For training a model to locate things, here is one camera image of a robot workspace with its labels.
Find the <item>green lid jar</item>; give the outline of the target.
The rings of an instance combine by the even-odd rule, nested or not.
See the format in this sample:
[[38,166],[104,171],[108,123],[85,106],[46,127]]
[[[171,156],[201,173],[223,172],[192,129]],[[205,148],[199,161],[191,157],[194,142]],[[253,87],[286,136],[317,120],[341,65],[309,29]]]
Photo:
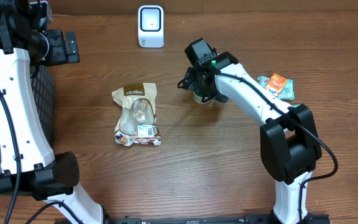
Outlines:
[[194,101],[201,105],[207,104],[211,100],[211,98],[208,95],[205,96],[201,90],[194,90],[192,96]]

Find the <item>orange tissue pack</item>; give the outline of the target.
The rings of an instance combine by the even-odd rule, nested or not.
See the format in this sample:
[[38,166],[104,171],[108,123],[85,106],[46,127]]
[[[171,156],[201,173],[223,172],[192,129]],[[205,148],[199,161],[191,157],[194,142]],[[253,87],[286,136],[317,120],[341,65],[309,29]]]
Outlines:
[[279,96],[284,89],[285,85],[287,84],[288,79],[274,73],[267,84],[265,85],[265,89],[271,93],[273,96]]

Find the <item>brown snack bag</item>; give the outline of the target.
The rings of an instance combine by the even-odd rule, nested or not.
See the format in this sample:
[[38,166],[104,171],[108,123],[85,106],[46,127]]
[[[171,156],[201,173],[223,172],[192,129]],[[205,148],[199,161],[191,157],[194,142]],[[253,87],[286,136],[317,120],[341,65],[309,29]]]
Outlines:
[[112,99],[121,108],[121,115],[114,129],[118,144],[159,146],[162,138],[157,127],[155,83],[126,85],[112,92]]

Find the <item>large teal wipes pack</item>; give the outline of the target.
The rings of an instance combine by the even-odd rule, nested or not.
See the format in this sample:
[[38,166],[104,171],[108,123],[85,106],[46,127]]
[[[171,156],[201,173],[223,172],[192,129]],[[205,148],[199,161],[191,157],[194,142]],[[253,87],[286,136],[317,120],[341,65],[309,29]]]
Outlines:
[[[263,88],[269,81],[269,77],[260,76],[257,78],[259,85]],[[293,80],[288,79],[287,84],[285,85],[284,89],[282,90],[281,94],[277,96],[278,99],[281,100],[294,100],[295,99],[295,92],[293,91]]]

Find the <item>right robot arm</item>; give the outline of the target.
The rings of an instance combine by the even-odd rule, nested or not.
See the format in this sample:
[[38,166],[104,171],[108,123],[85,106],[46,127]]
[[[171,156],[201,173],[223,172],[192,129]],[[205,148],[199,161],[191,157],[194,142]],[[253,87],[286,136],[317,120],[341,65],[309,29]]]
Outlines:
[[326,215],[306,209],[307,183],[321,157],[316,126],[305,106],[293,107],[267,93],[228,52],[185,51],[191,62],[178,87],[192,90],[202,102],[231,99],[260,130],[260,156],[275,179],[276,199],[271,216],[248,217],[248,223],[329,223]]

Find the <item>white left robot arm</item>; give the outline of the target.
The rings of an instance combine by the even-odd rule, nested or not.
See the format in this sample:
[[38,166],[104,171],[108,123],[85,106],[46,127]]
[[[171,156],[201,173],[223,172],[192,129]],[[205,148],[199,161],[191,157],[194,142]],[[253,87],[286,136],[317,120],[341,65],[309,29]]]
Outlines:
[[49,29],[47,1],[0,1],[0,194],[30,196],[68,223],[107,223],[105,209],[80,184],[72,152],[56,154],[50,66],[78,63],[74,32]]

